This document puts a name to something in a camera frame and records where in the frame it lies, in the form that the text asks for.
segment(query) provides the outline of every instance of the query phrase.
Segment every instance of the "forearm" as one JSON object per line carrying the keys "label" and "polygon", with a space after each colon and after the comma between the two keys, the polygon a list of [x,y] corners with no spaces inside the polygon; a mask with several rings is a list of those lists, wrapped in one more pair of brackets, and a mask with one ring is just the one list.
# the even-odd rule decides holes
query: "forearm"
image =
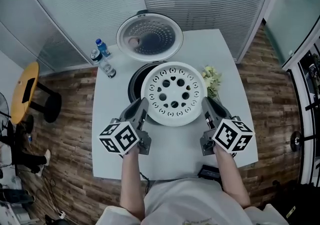
{"label": "forearm", "polygon": [[220,146],[215,147],[214,153],[216,155],[224,192],[234,198],[242,208],[249,207],[251,205],[250,197],[233,157]]}
{"label": "forearm", "polygon": [[140,180],[139,151],[132,150],[123,156],[120,206],[140,221],[145,218],[145,203]]}

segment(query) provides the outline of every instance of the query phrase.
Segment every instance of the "round hole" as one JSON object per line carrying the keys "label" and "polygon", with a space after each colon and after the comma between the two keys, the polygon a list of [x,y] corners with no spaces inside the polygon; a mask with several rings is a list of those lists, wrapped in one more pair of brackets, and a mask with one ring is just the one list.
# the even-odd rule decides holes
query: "round hole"
{"label": "round hole", "polygon": [[185,81],[183,79],[179,79],[176,84],[180,87],[183,87],[185,85]]}
{"label": "round hole", "polygon": [[164,93],[161,93],[159,95],[159,99],[160,99],[160,101],[165,101],[167,99],[167,96]]}
{"label": "round hole", "polygon": [[172,107],[172,108],[175,109],[175,108],[177,108],[178,106],[179,106],[179,103],[178,103],[177,101],[174,100],[173,102],[171,102],[171,107]]}
{"label": "round hole", "polygon": [[164,81],[162,82],[162,85],[163,85],[163,87],[167,88],[167,87],[170,86],[170,81],[169,81],[169,80],[164,80]]}
{"label": "round hole", "polygon": [[188,100],[189,97],[190,97],[190,94],[187,93],[187,92],[184,92],[184,93],[182,94],[182,98],[183,98],[184,100]]}

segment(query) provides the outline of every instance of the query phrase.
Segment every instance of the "white t-shirt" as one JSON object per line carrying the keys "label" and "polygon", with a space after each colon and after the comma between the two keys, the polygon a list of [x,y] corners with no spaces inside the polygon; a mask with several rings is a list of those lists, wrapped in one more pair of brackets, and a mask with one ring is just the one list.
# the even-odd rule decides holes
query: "white t-shirt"
{"label": "white t-shirt", "polygon": [[277,211],[245,210],[213,180],[186,178],[154,185],[144,198],[145,218],[108,206],[97,225],[288,225]]}

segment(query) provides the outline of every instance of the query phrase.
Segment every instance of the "clear bottle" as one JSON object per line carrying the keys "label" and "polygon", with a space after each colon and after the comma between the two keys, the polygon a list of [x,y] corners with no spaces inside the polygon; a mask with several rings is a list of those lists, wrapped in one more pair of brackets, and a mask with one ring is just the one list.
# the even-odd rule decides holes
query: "clear bottle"
{"label": "clear bottle", "polygon": [[104,71],[104,73],[106,73],[109,78],[113,78],[116,75],[116,70],[110,65],[107,58],[104,57],[99,50],[92,50],[91,59]]}
{"label": "clear bottle", "polygon": [[106,43],[104,43],[100,38],[98,38],[95,43],[100,53],[102,53],[104,57],[110,58],[111,52],[109,52]]}

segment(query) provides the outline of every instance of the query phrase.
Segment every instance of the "floor plank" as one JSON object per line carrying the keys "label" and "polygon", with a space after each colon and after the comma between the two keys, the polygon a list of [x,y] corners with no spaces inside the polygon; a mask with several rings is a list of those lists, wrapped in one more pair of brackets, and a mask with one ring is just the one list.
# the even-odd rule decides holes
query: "floor plank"
{"label": "floor plank", "polygon": [[[300,153],[290,148],[290,136],[300,129],[299,110],[290,77],[283,71],[261,26],[242,63],[237,66],[247,94],[258,148],[259,161],[240,169],[252,203],[261,206],[275,195],[273,180],[286,184],[297,180]],[[40,82],[62,96],[62,109],[55,123],[32,112],[35,128],[32,151],[50,149],[50,166],[43,172],[51,183],[59,208],[82,224],[95,224],[108,205],[118,205],[120,182],[93,177],[92,110],[96,68],[68,71],[40,78]],[[37,102],[46,95],[35,93]],[[37,196],[28,208],[32,217],[57,219],[42,179],[21,171],[23,185]]]}

